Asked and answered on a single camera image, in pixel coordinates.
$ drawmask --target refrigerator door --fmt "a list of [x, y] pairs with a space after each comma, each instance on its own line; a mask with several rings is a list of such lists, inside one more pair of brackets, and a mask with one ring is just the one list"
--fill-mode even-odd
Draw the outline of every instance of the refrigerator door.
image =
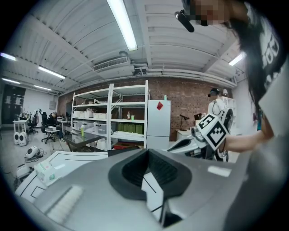
[[[163, 107], [157, 109], [158, 103]], [[148, 106], [148, 136], [170, 136], [171, 102], [168, 100], [149, 100]]]
[[169, 136], [148, 136], [147, 148], [167, 150], [169, 147]]

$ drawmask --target white metal shelving unit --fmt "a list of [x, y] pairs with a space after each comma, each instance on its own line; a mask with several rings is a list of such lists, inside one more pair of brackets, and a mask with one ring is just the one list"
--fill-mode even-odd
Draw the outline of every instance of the white metal shelving unit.
[[[118, 97], [117, 102], [112, 102], [113, 97]], [[144, 102], [123, 102], [124, 96], [145, 96]], [[107, 103], [100, 104], [85, 104], [85, 105], [76, 105], [74, 106], [75, 98], [79, 97], [83, 100], [93, 100], [97, 98], [107, 97]], [[94, 132], [90, 132], [95, 135], [100, 135], [106, 137], [107, 139], [107, 149], [111, 150], [112, 148], [112, 138], [113, 139], [125, 139], [132, 141], [140, 141], [144, 142], [144, 148], [146, 148], [146, 137], [147, 137], [147, 117], [148, 117], [148, 100], [150, 98], [149, 91], [149, 82], [145, 81], [145, 85], [135, 85], [135, 86], [125, 86], [125, 87], [114, 87], [114, 84], [110, 84], [109, 88], [100, 89], [96, 91], [85, 92], [81, 94], [73, 95], [72, 100], [72, 117], [71, 117], [71, 132], [79, 132], [79, 130], [73, 127], [73, 121], [75, 120], [91, 120], [91, 121], [105, 121], [107, 123], [107, 134], [96, 134]], [[118, 108], [118, 119], [112, 119], [112, 110], [114, 108]], [[106, 119], [95, 119], [95, 118], [86, 118], [86, 117], [75, 117], [73, 116], [73, 112], [77, 108], [106, 108], [107, 109], [107, 117]], [[144, 109], [144, 120], [125, 120], [121, 119], [121, 111], [122, 108], [143, 108]], [[120, 136], [116, 134], [111, 134], [108, 131], [111, 131], [111, 123], [112, 122], [121, 122], [121, 123], [138, 123], [144, 124], [144, 137], [135, 137], [135, 136]]]
[[232, 99], [232, 98], [228, 98], [228, 97], [224, 97], [222, 96], [221, 99], [223, 100], [223, 102], [225, 103], [225, 105], [229, 108], [231, 108], [233, 110], [233, 124], [231, 127], [232, 129], [235, 129], [237, 127], [237, 104], [236, 104], [236, 100]]

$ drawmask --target glass table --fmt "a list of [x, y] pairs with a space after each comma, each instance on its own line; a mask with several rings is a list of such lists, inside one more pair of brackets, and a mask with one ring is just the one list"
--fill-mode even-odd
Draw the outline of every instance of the glass table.
[[90, 133], [84, 133], [84, 136], [81, 135], [81, 133], [78, 134], [72, 134], [64, 136], [63, 139], [67, 142], [68, 147], [71, 152], [73, 152], [73, 149], [70, 145], [73, 145], [76, 147], [76, 150], [78, 152], [81, 151], [81, 148], [84, 147], [86, 144], [92, 143], [94, 141], [97, 141], [101, 139], [101, 136], [90, 134]]

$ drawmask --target forearm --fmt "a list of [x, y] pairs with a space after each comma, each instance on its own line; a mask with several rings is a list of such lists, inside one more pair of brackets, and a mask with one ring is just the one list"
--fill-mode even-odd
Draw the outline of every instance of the forearm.
[[254, 135], [246, 136], [228, 135], [224, 149], [232, 152], [246, 152], [253, 150], [255, 146], [266, 140], [266, 136], [262, 131], [257, 131]]

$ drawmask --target white corrugated ceiling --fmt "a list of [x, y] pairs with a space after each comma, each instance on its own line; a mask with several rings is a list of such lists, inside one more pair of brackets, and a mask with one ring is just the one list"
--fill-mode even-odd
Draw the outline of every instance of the white corrugated ceiling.
[[[230, 81], [243, 75], [243, 62], [228, 64], [239, 54], [233, 34], [221, 25], [195, 26], [189, 33], [174, 16], [182, 9], [181, 0], [124, 2], [138, 50], [128, 51], [106, 0], [45, 0], [27, 14], [3, 51], [17, 61], [1, 58], [2, 76], [62, 94], [102, 81], [92, 67], [120, 51], [149, 69], [205, 72]], [[67, 78], [39, 71], [39, 65]]]

